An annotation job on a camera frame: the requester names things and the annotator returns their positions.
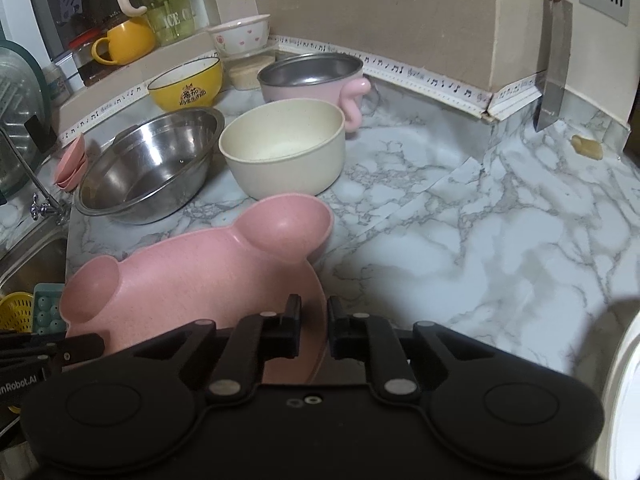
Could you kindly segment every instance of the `stainless steel bowl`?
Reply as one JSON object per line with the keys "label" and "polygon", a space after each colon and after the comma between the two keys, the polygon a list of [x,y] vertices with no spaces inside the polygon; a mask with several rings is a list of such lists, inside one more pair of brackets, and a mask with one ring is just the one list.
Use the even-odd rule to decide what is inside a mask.
{"label": "stainless steel bowl", "polygon": [[349,54],[302,54],[266,66],[258,81],[268,86],[308,86],[338,81],[362,70],[362,60]]}
{"label": "stainless steel bowl", "polygon": [[212,108],[186,108],[118,134],[76,190],[83,215],[149,224],[177,211],[202,187],[225,126]]}

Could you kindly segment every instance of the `stainless steel sink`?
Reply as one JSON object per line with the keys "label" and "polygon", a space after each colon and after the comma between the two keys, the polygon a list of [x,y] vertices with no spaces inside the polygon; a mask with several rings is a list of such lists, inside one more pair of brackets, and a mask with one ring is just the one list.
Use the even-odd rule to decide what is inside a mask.
{"label": "stainless steel sink", "polygon": [[68,226],[48,218],[0,260],[0,297],[33,293],[38,283],[64,283]]}

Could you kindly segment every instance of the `pink bear-shaped plate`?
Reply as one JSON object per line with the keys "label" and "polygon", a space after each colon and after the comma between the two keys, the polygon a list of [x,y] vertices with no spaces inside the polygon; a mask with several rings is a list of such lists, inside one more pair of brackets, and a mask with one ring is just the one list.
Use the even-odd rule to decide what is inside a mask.
{"label": "pink bear-shaped plate", "polygon": [[324,293],[308,259],[333,226],[321,200],[283,194],[255,203],[230,226],[168,238],[122,262],[98,256],[62,293],[66,335],[98,333],[111,354],[196,319],[228,328],[249,314],[282,312],[289,294],[299,294],[300,354],[268,361],[264,381],[307,382],[322,361],[326,331]]}

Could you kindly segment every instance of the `yellow colander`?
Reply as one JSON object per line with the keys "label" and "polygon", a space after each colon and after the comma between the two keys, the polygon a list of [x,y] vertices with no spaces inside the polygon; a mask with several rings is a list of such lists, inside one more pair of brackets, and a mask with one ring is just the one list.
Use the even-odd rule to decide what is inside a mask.
{"label": "yellow colander", "polygon": [[0,330],[31,332],[33,295],[13,292],[0,300]]}

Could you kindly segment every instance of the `white bowl with heart pattern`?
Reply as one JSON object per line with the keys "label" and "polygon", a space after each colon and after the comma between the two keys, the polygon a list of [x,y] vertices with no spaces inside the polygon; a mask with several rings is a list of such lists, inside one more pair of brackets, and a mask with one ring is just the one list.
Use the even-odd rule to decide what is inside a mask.
{"label": "white bowl with heart pattern", "polygon": [[269,39],[270,16],[260,14],[209,28],[220,57],[236,56],[263,48]]}

